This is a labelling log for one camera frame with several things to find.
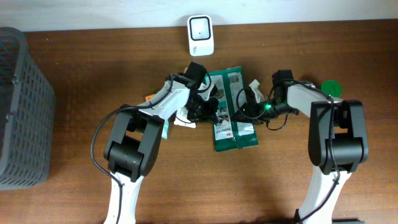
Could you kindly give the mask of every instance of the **green plastic bag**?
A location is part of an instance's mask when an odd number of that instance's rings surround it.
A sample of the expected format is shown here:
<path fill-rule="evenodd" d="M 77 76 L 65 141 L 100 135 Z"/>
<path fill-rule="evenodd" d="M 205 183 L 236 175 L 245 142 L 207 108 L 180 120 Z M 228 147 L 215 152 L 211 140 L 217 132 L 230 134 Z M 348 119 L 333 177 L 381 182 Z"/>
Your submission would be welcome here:
<path fill-rule="evenodd" d="M 238 110 L 236 95 L 243 88 L 242 67 L 229 68 L 210 72 L 211 82 L 217 86 L 215 97 L 219 101 L 218 124 L 213 125 L 213 138 L 216 152 L 230 149 L 242 149 L 257 146 L 256 130 L 252 124 L 231 121 L 232 115 Z M 240 94 L 239 105 L 246 102 L 245 94 Z"/>

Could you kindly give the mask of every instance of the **white wall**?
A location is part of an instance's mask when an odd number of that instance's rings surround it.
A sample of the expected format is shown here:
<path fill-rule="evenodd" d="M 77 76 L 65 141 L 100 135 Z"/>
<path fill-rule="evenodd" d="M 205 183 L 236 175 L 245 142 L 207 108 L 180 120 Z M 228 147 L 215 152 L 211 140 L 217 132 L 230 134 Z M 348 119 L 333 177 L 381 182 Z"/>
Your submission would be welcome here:
<path fill-rule="evenodd" d="M 0 26 L 23 31 L 398 18 L 398 0 L 0 0 Z"/>

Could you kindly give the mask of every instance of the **green circular object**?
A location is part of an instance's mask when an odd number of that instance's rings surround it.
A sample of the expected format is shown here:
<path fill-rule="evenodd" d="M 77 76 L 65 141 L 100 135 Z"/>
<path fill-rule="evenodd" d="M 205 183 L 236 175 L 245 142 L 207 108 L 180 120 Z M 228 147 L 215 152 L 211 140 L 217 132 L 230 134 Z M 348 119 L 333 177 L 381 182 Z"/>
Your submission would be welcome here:
<path fill-rule="evenodd" d="M 321 90 L 332 97 L 340 97 L 343 92 L 341 85 L 334 80 L 324 81 L 322 83 Z"/>

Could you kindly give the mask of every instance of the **brown table surface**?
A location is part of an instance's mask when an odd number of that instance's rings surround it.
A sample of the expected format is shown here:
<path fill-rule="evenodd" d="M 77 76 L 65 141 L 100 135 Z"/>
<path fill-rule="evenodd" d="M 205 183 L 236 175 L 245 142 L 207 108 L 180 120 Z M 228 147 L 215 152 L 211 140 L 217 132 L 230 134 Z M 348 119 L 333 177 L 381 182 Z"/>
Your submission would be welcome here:
<path fill-rule="evenodd" d="M 54 87 L 57 109 L 48 180 L 0 192 L 1 223 L 101 223 L 111 180 L 90 159 L 93 132 L 113 109 L 136 105 L 169 72 L 195 60 L 209 70 L 241 65 L 246 83 L 271 75 L 333 79 L 364 104 L 369 159 L 345 184 L 334 219 L 398 223 L 398 20 L 215 26 L 215 52 L 188 53 L 186 27 L 28 33 L 29 52 Z M 274 123 L 282 124 L 282 118 Z M 111 129 L 99 134 L 102 157 Z M 137 203 L 140 223 L 251 223 L 292 218 L 312 174 L 309 119 L 256 126 L 259 146 L 215 153 L 210 124 L 171 126 Z"/>

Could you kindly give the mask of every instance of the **gray plastic bin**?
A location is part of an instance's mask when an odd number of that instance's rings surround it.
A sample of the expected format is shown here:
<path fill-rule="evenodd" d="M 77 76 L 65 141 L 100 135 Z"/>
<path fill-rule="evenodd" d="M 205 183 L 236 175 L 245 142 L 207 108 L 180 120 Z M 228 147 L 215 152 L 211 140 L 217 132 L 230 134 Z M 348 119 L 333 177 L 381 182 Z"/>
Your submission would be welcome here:
<path fill-rule="evenodd" d="M 41 184 L 49 174 L 55 95 L 23 33 L 0 28 L 0 190 Z"/>

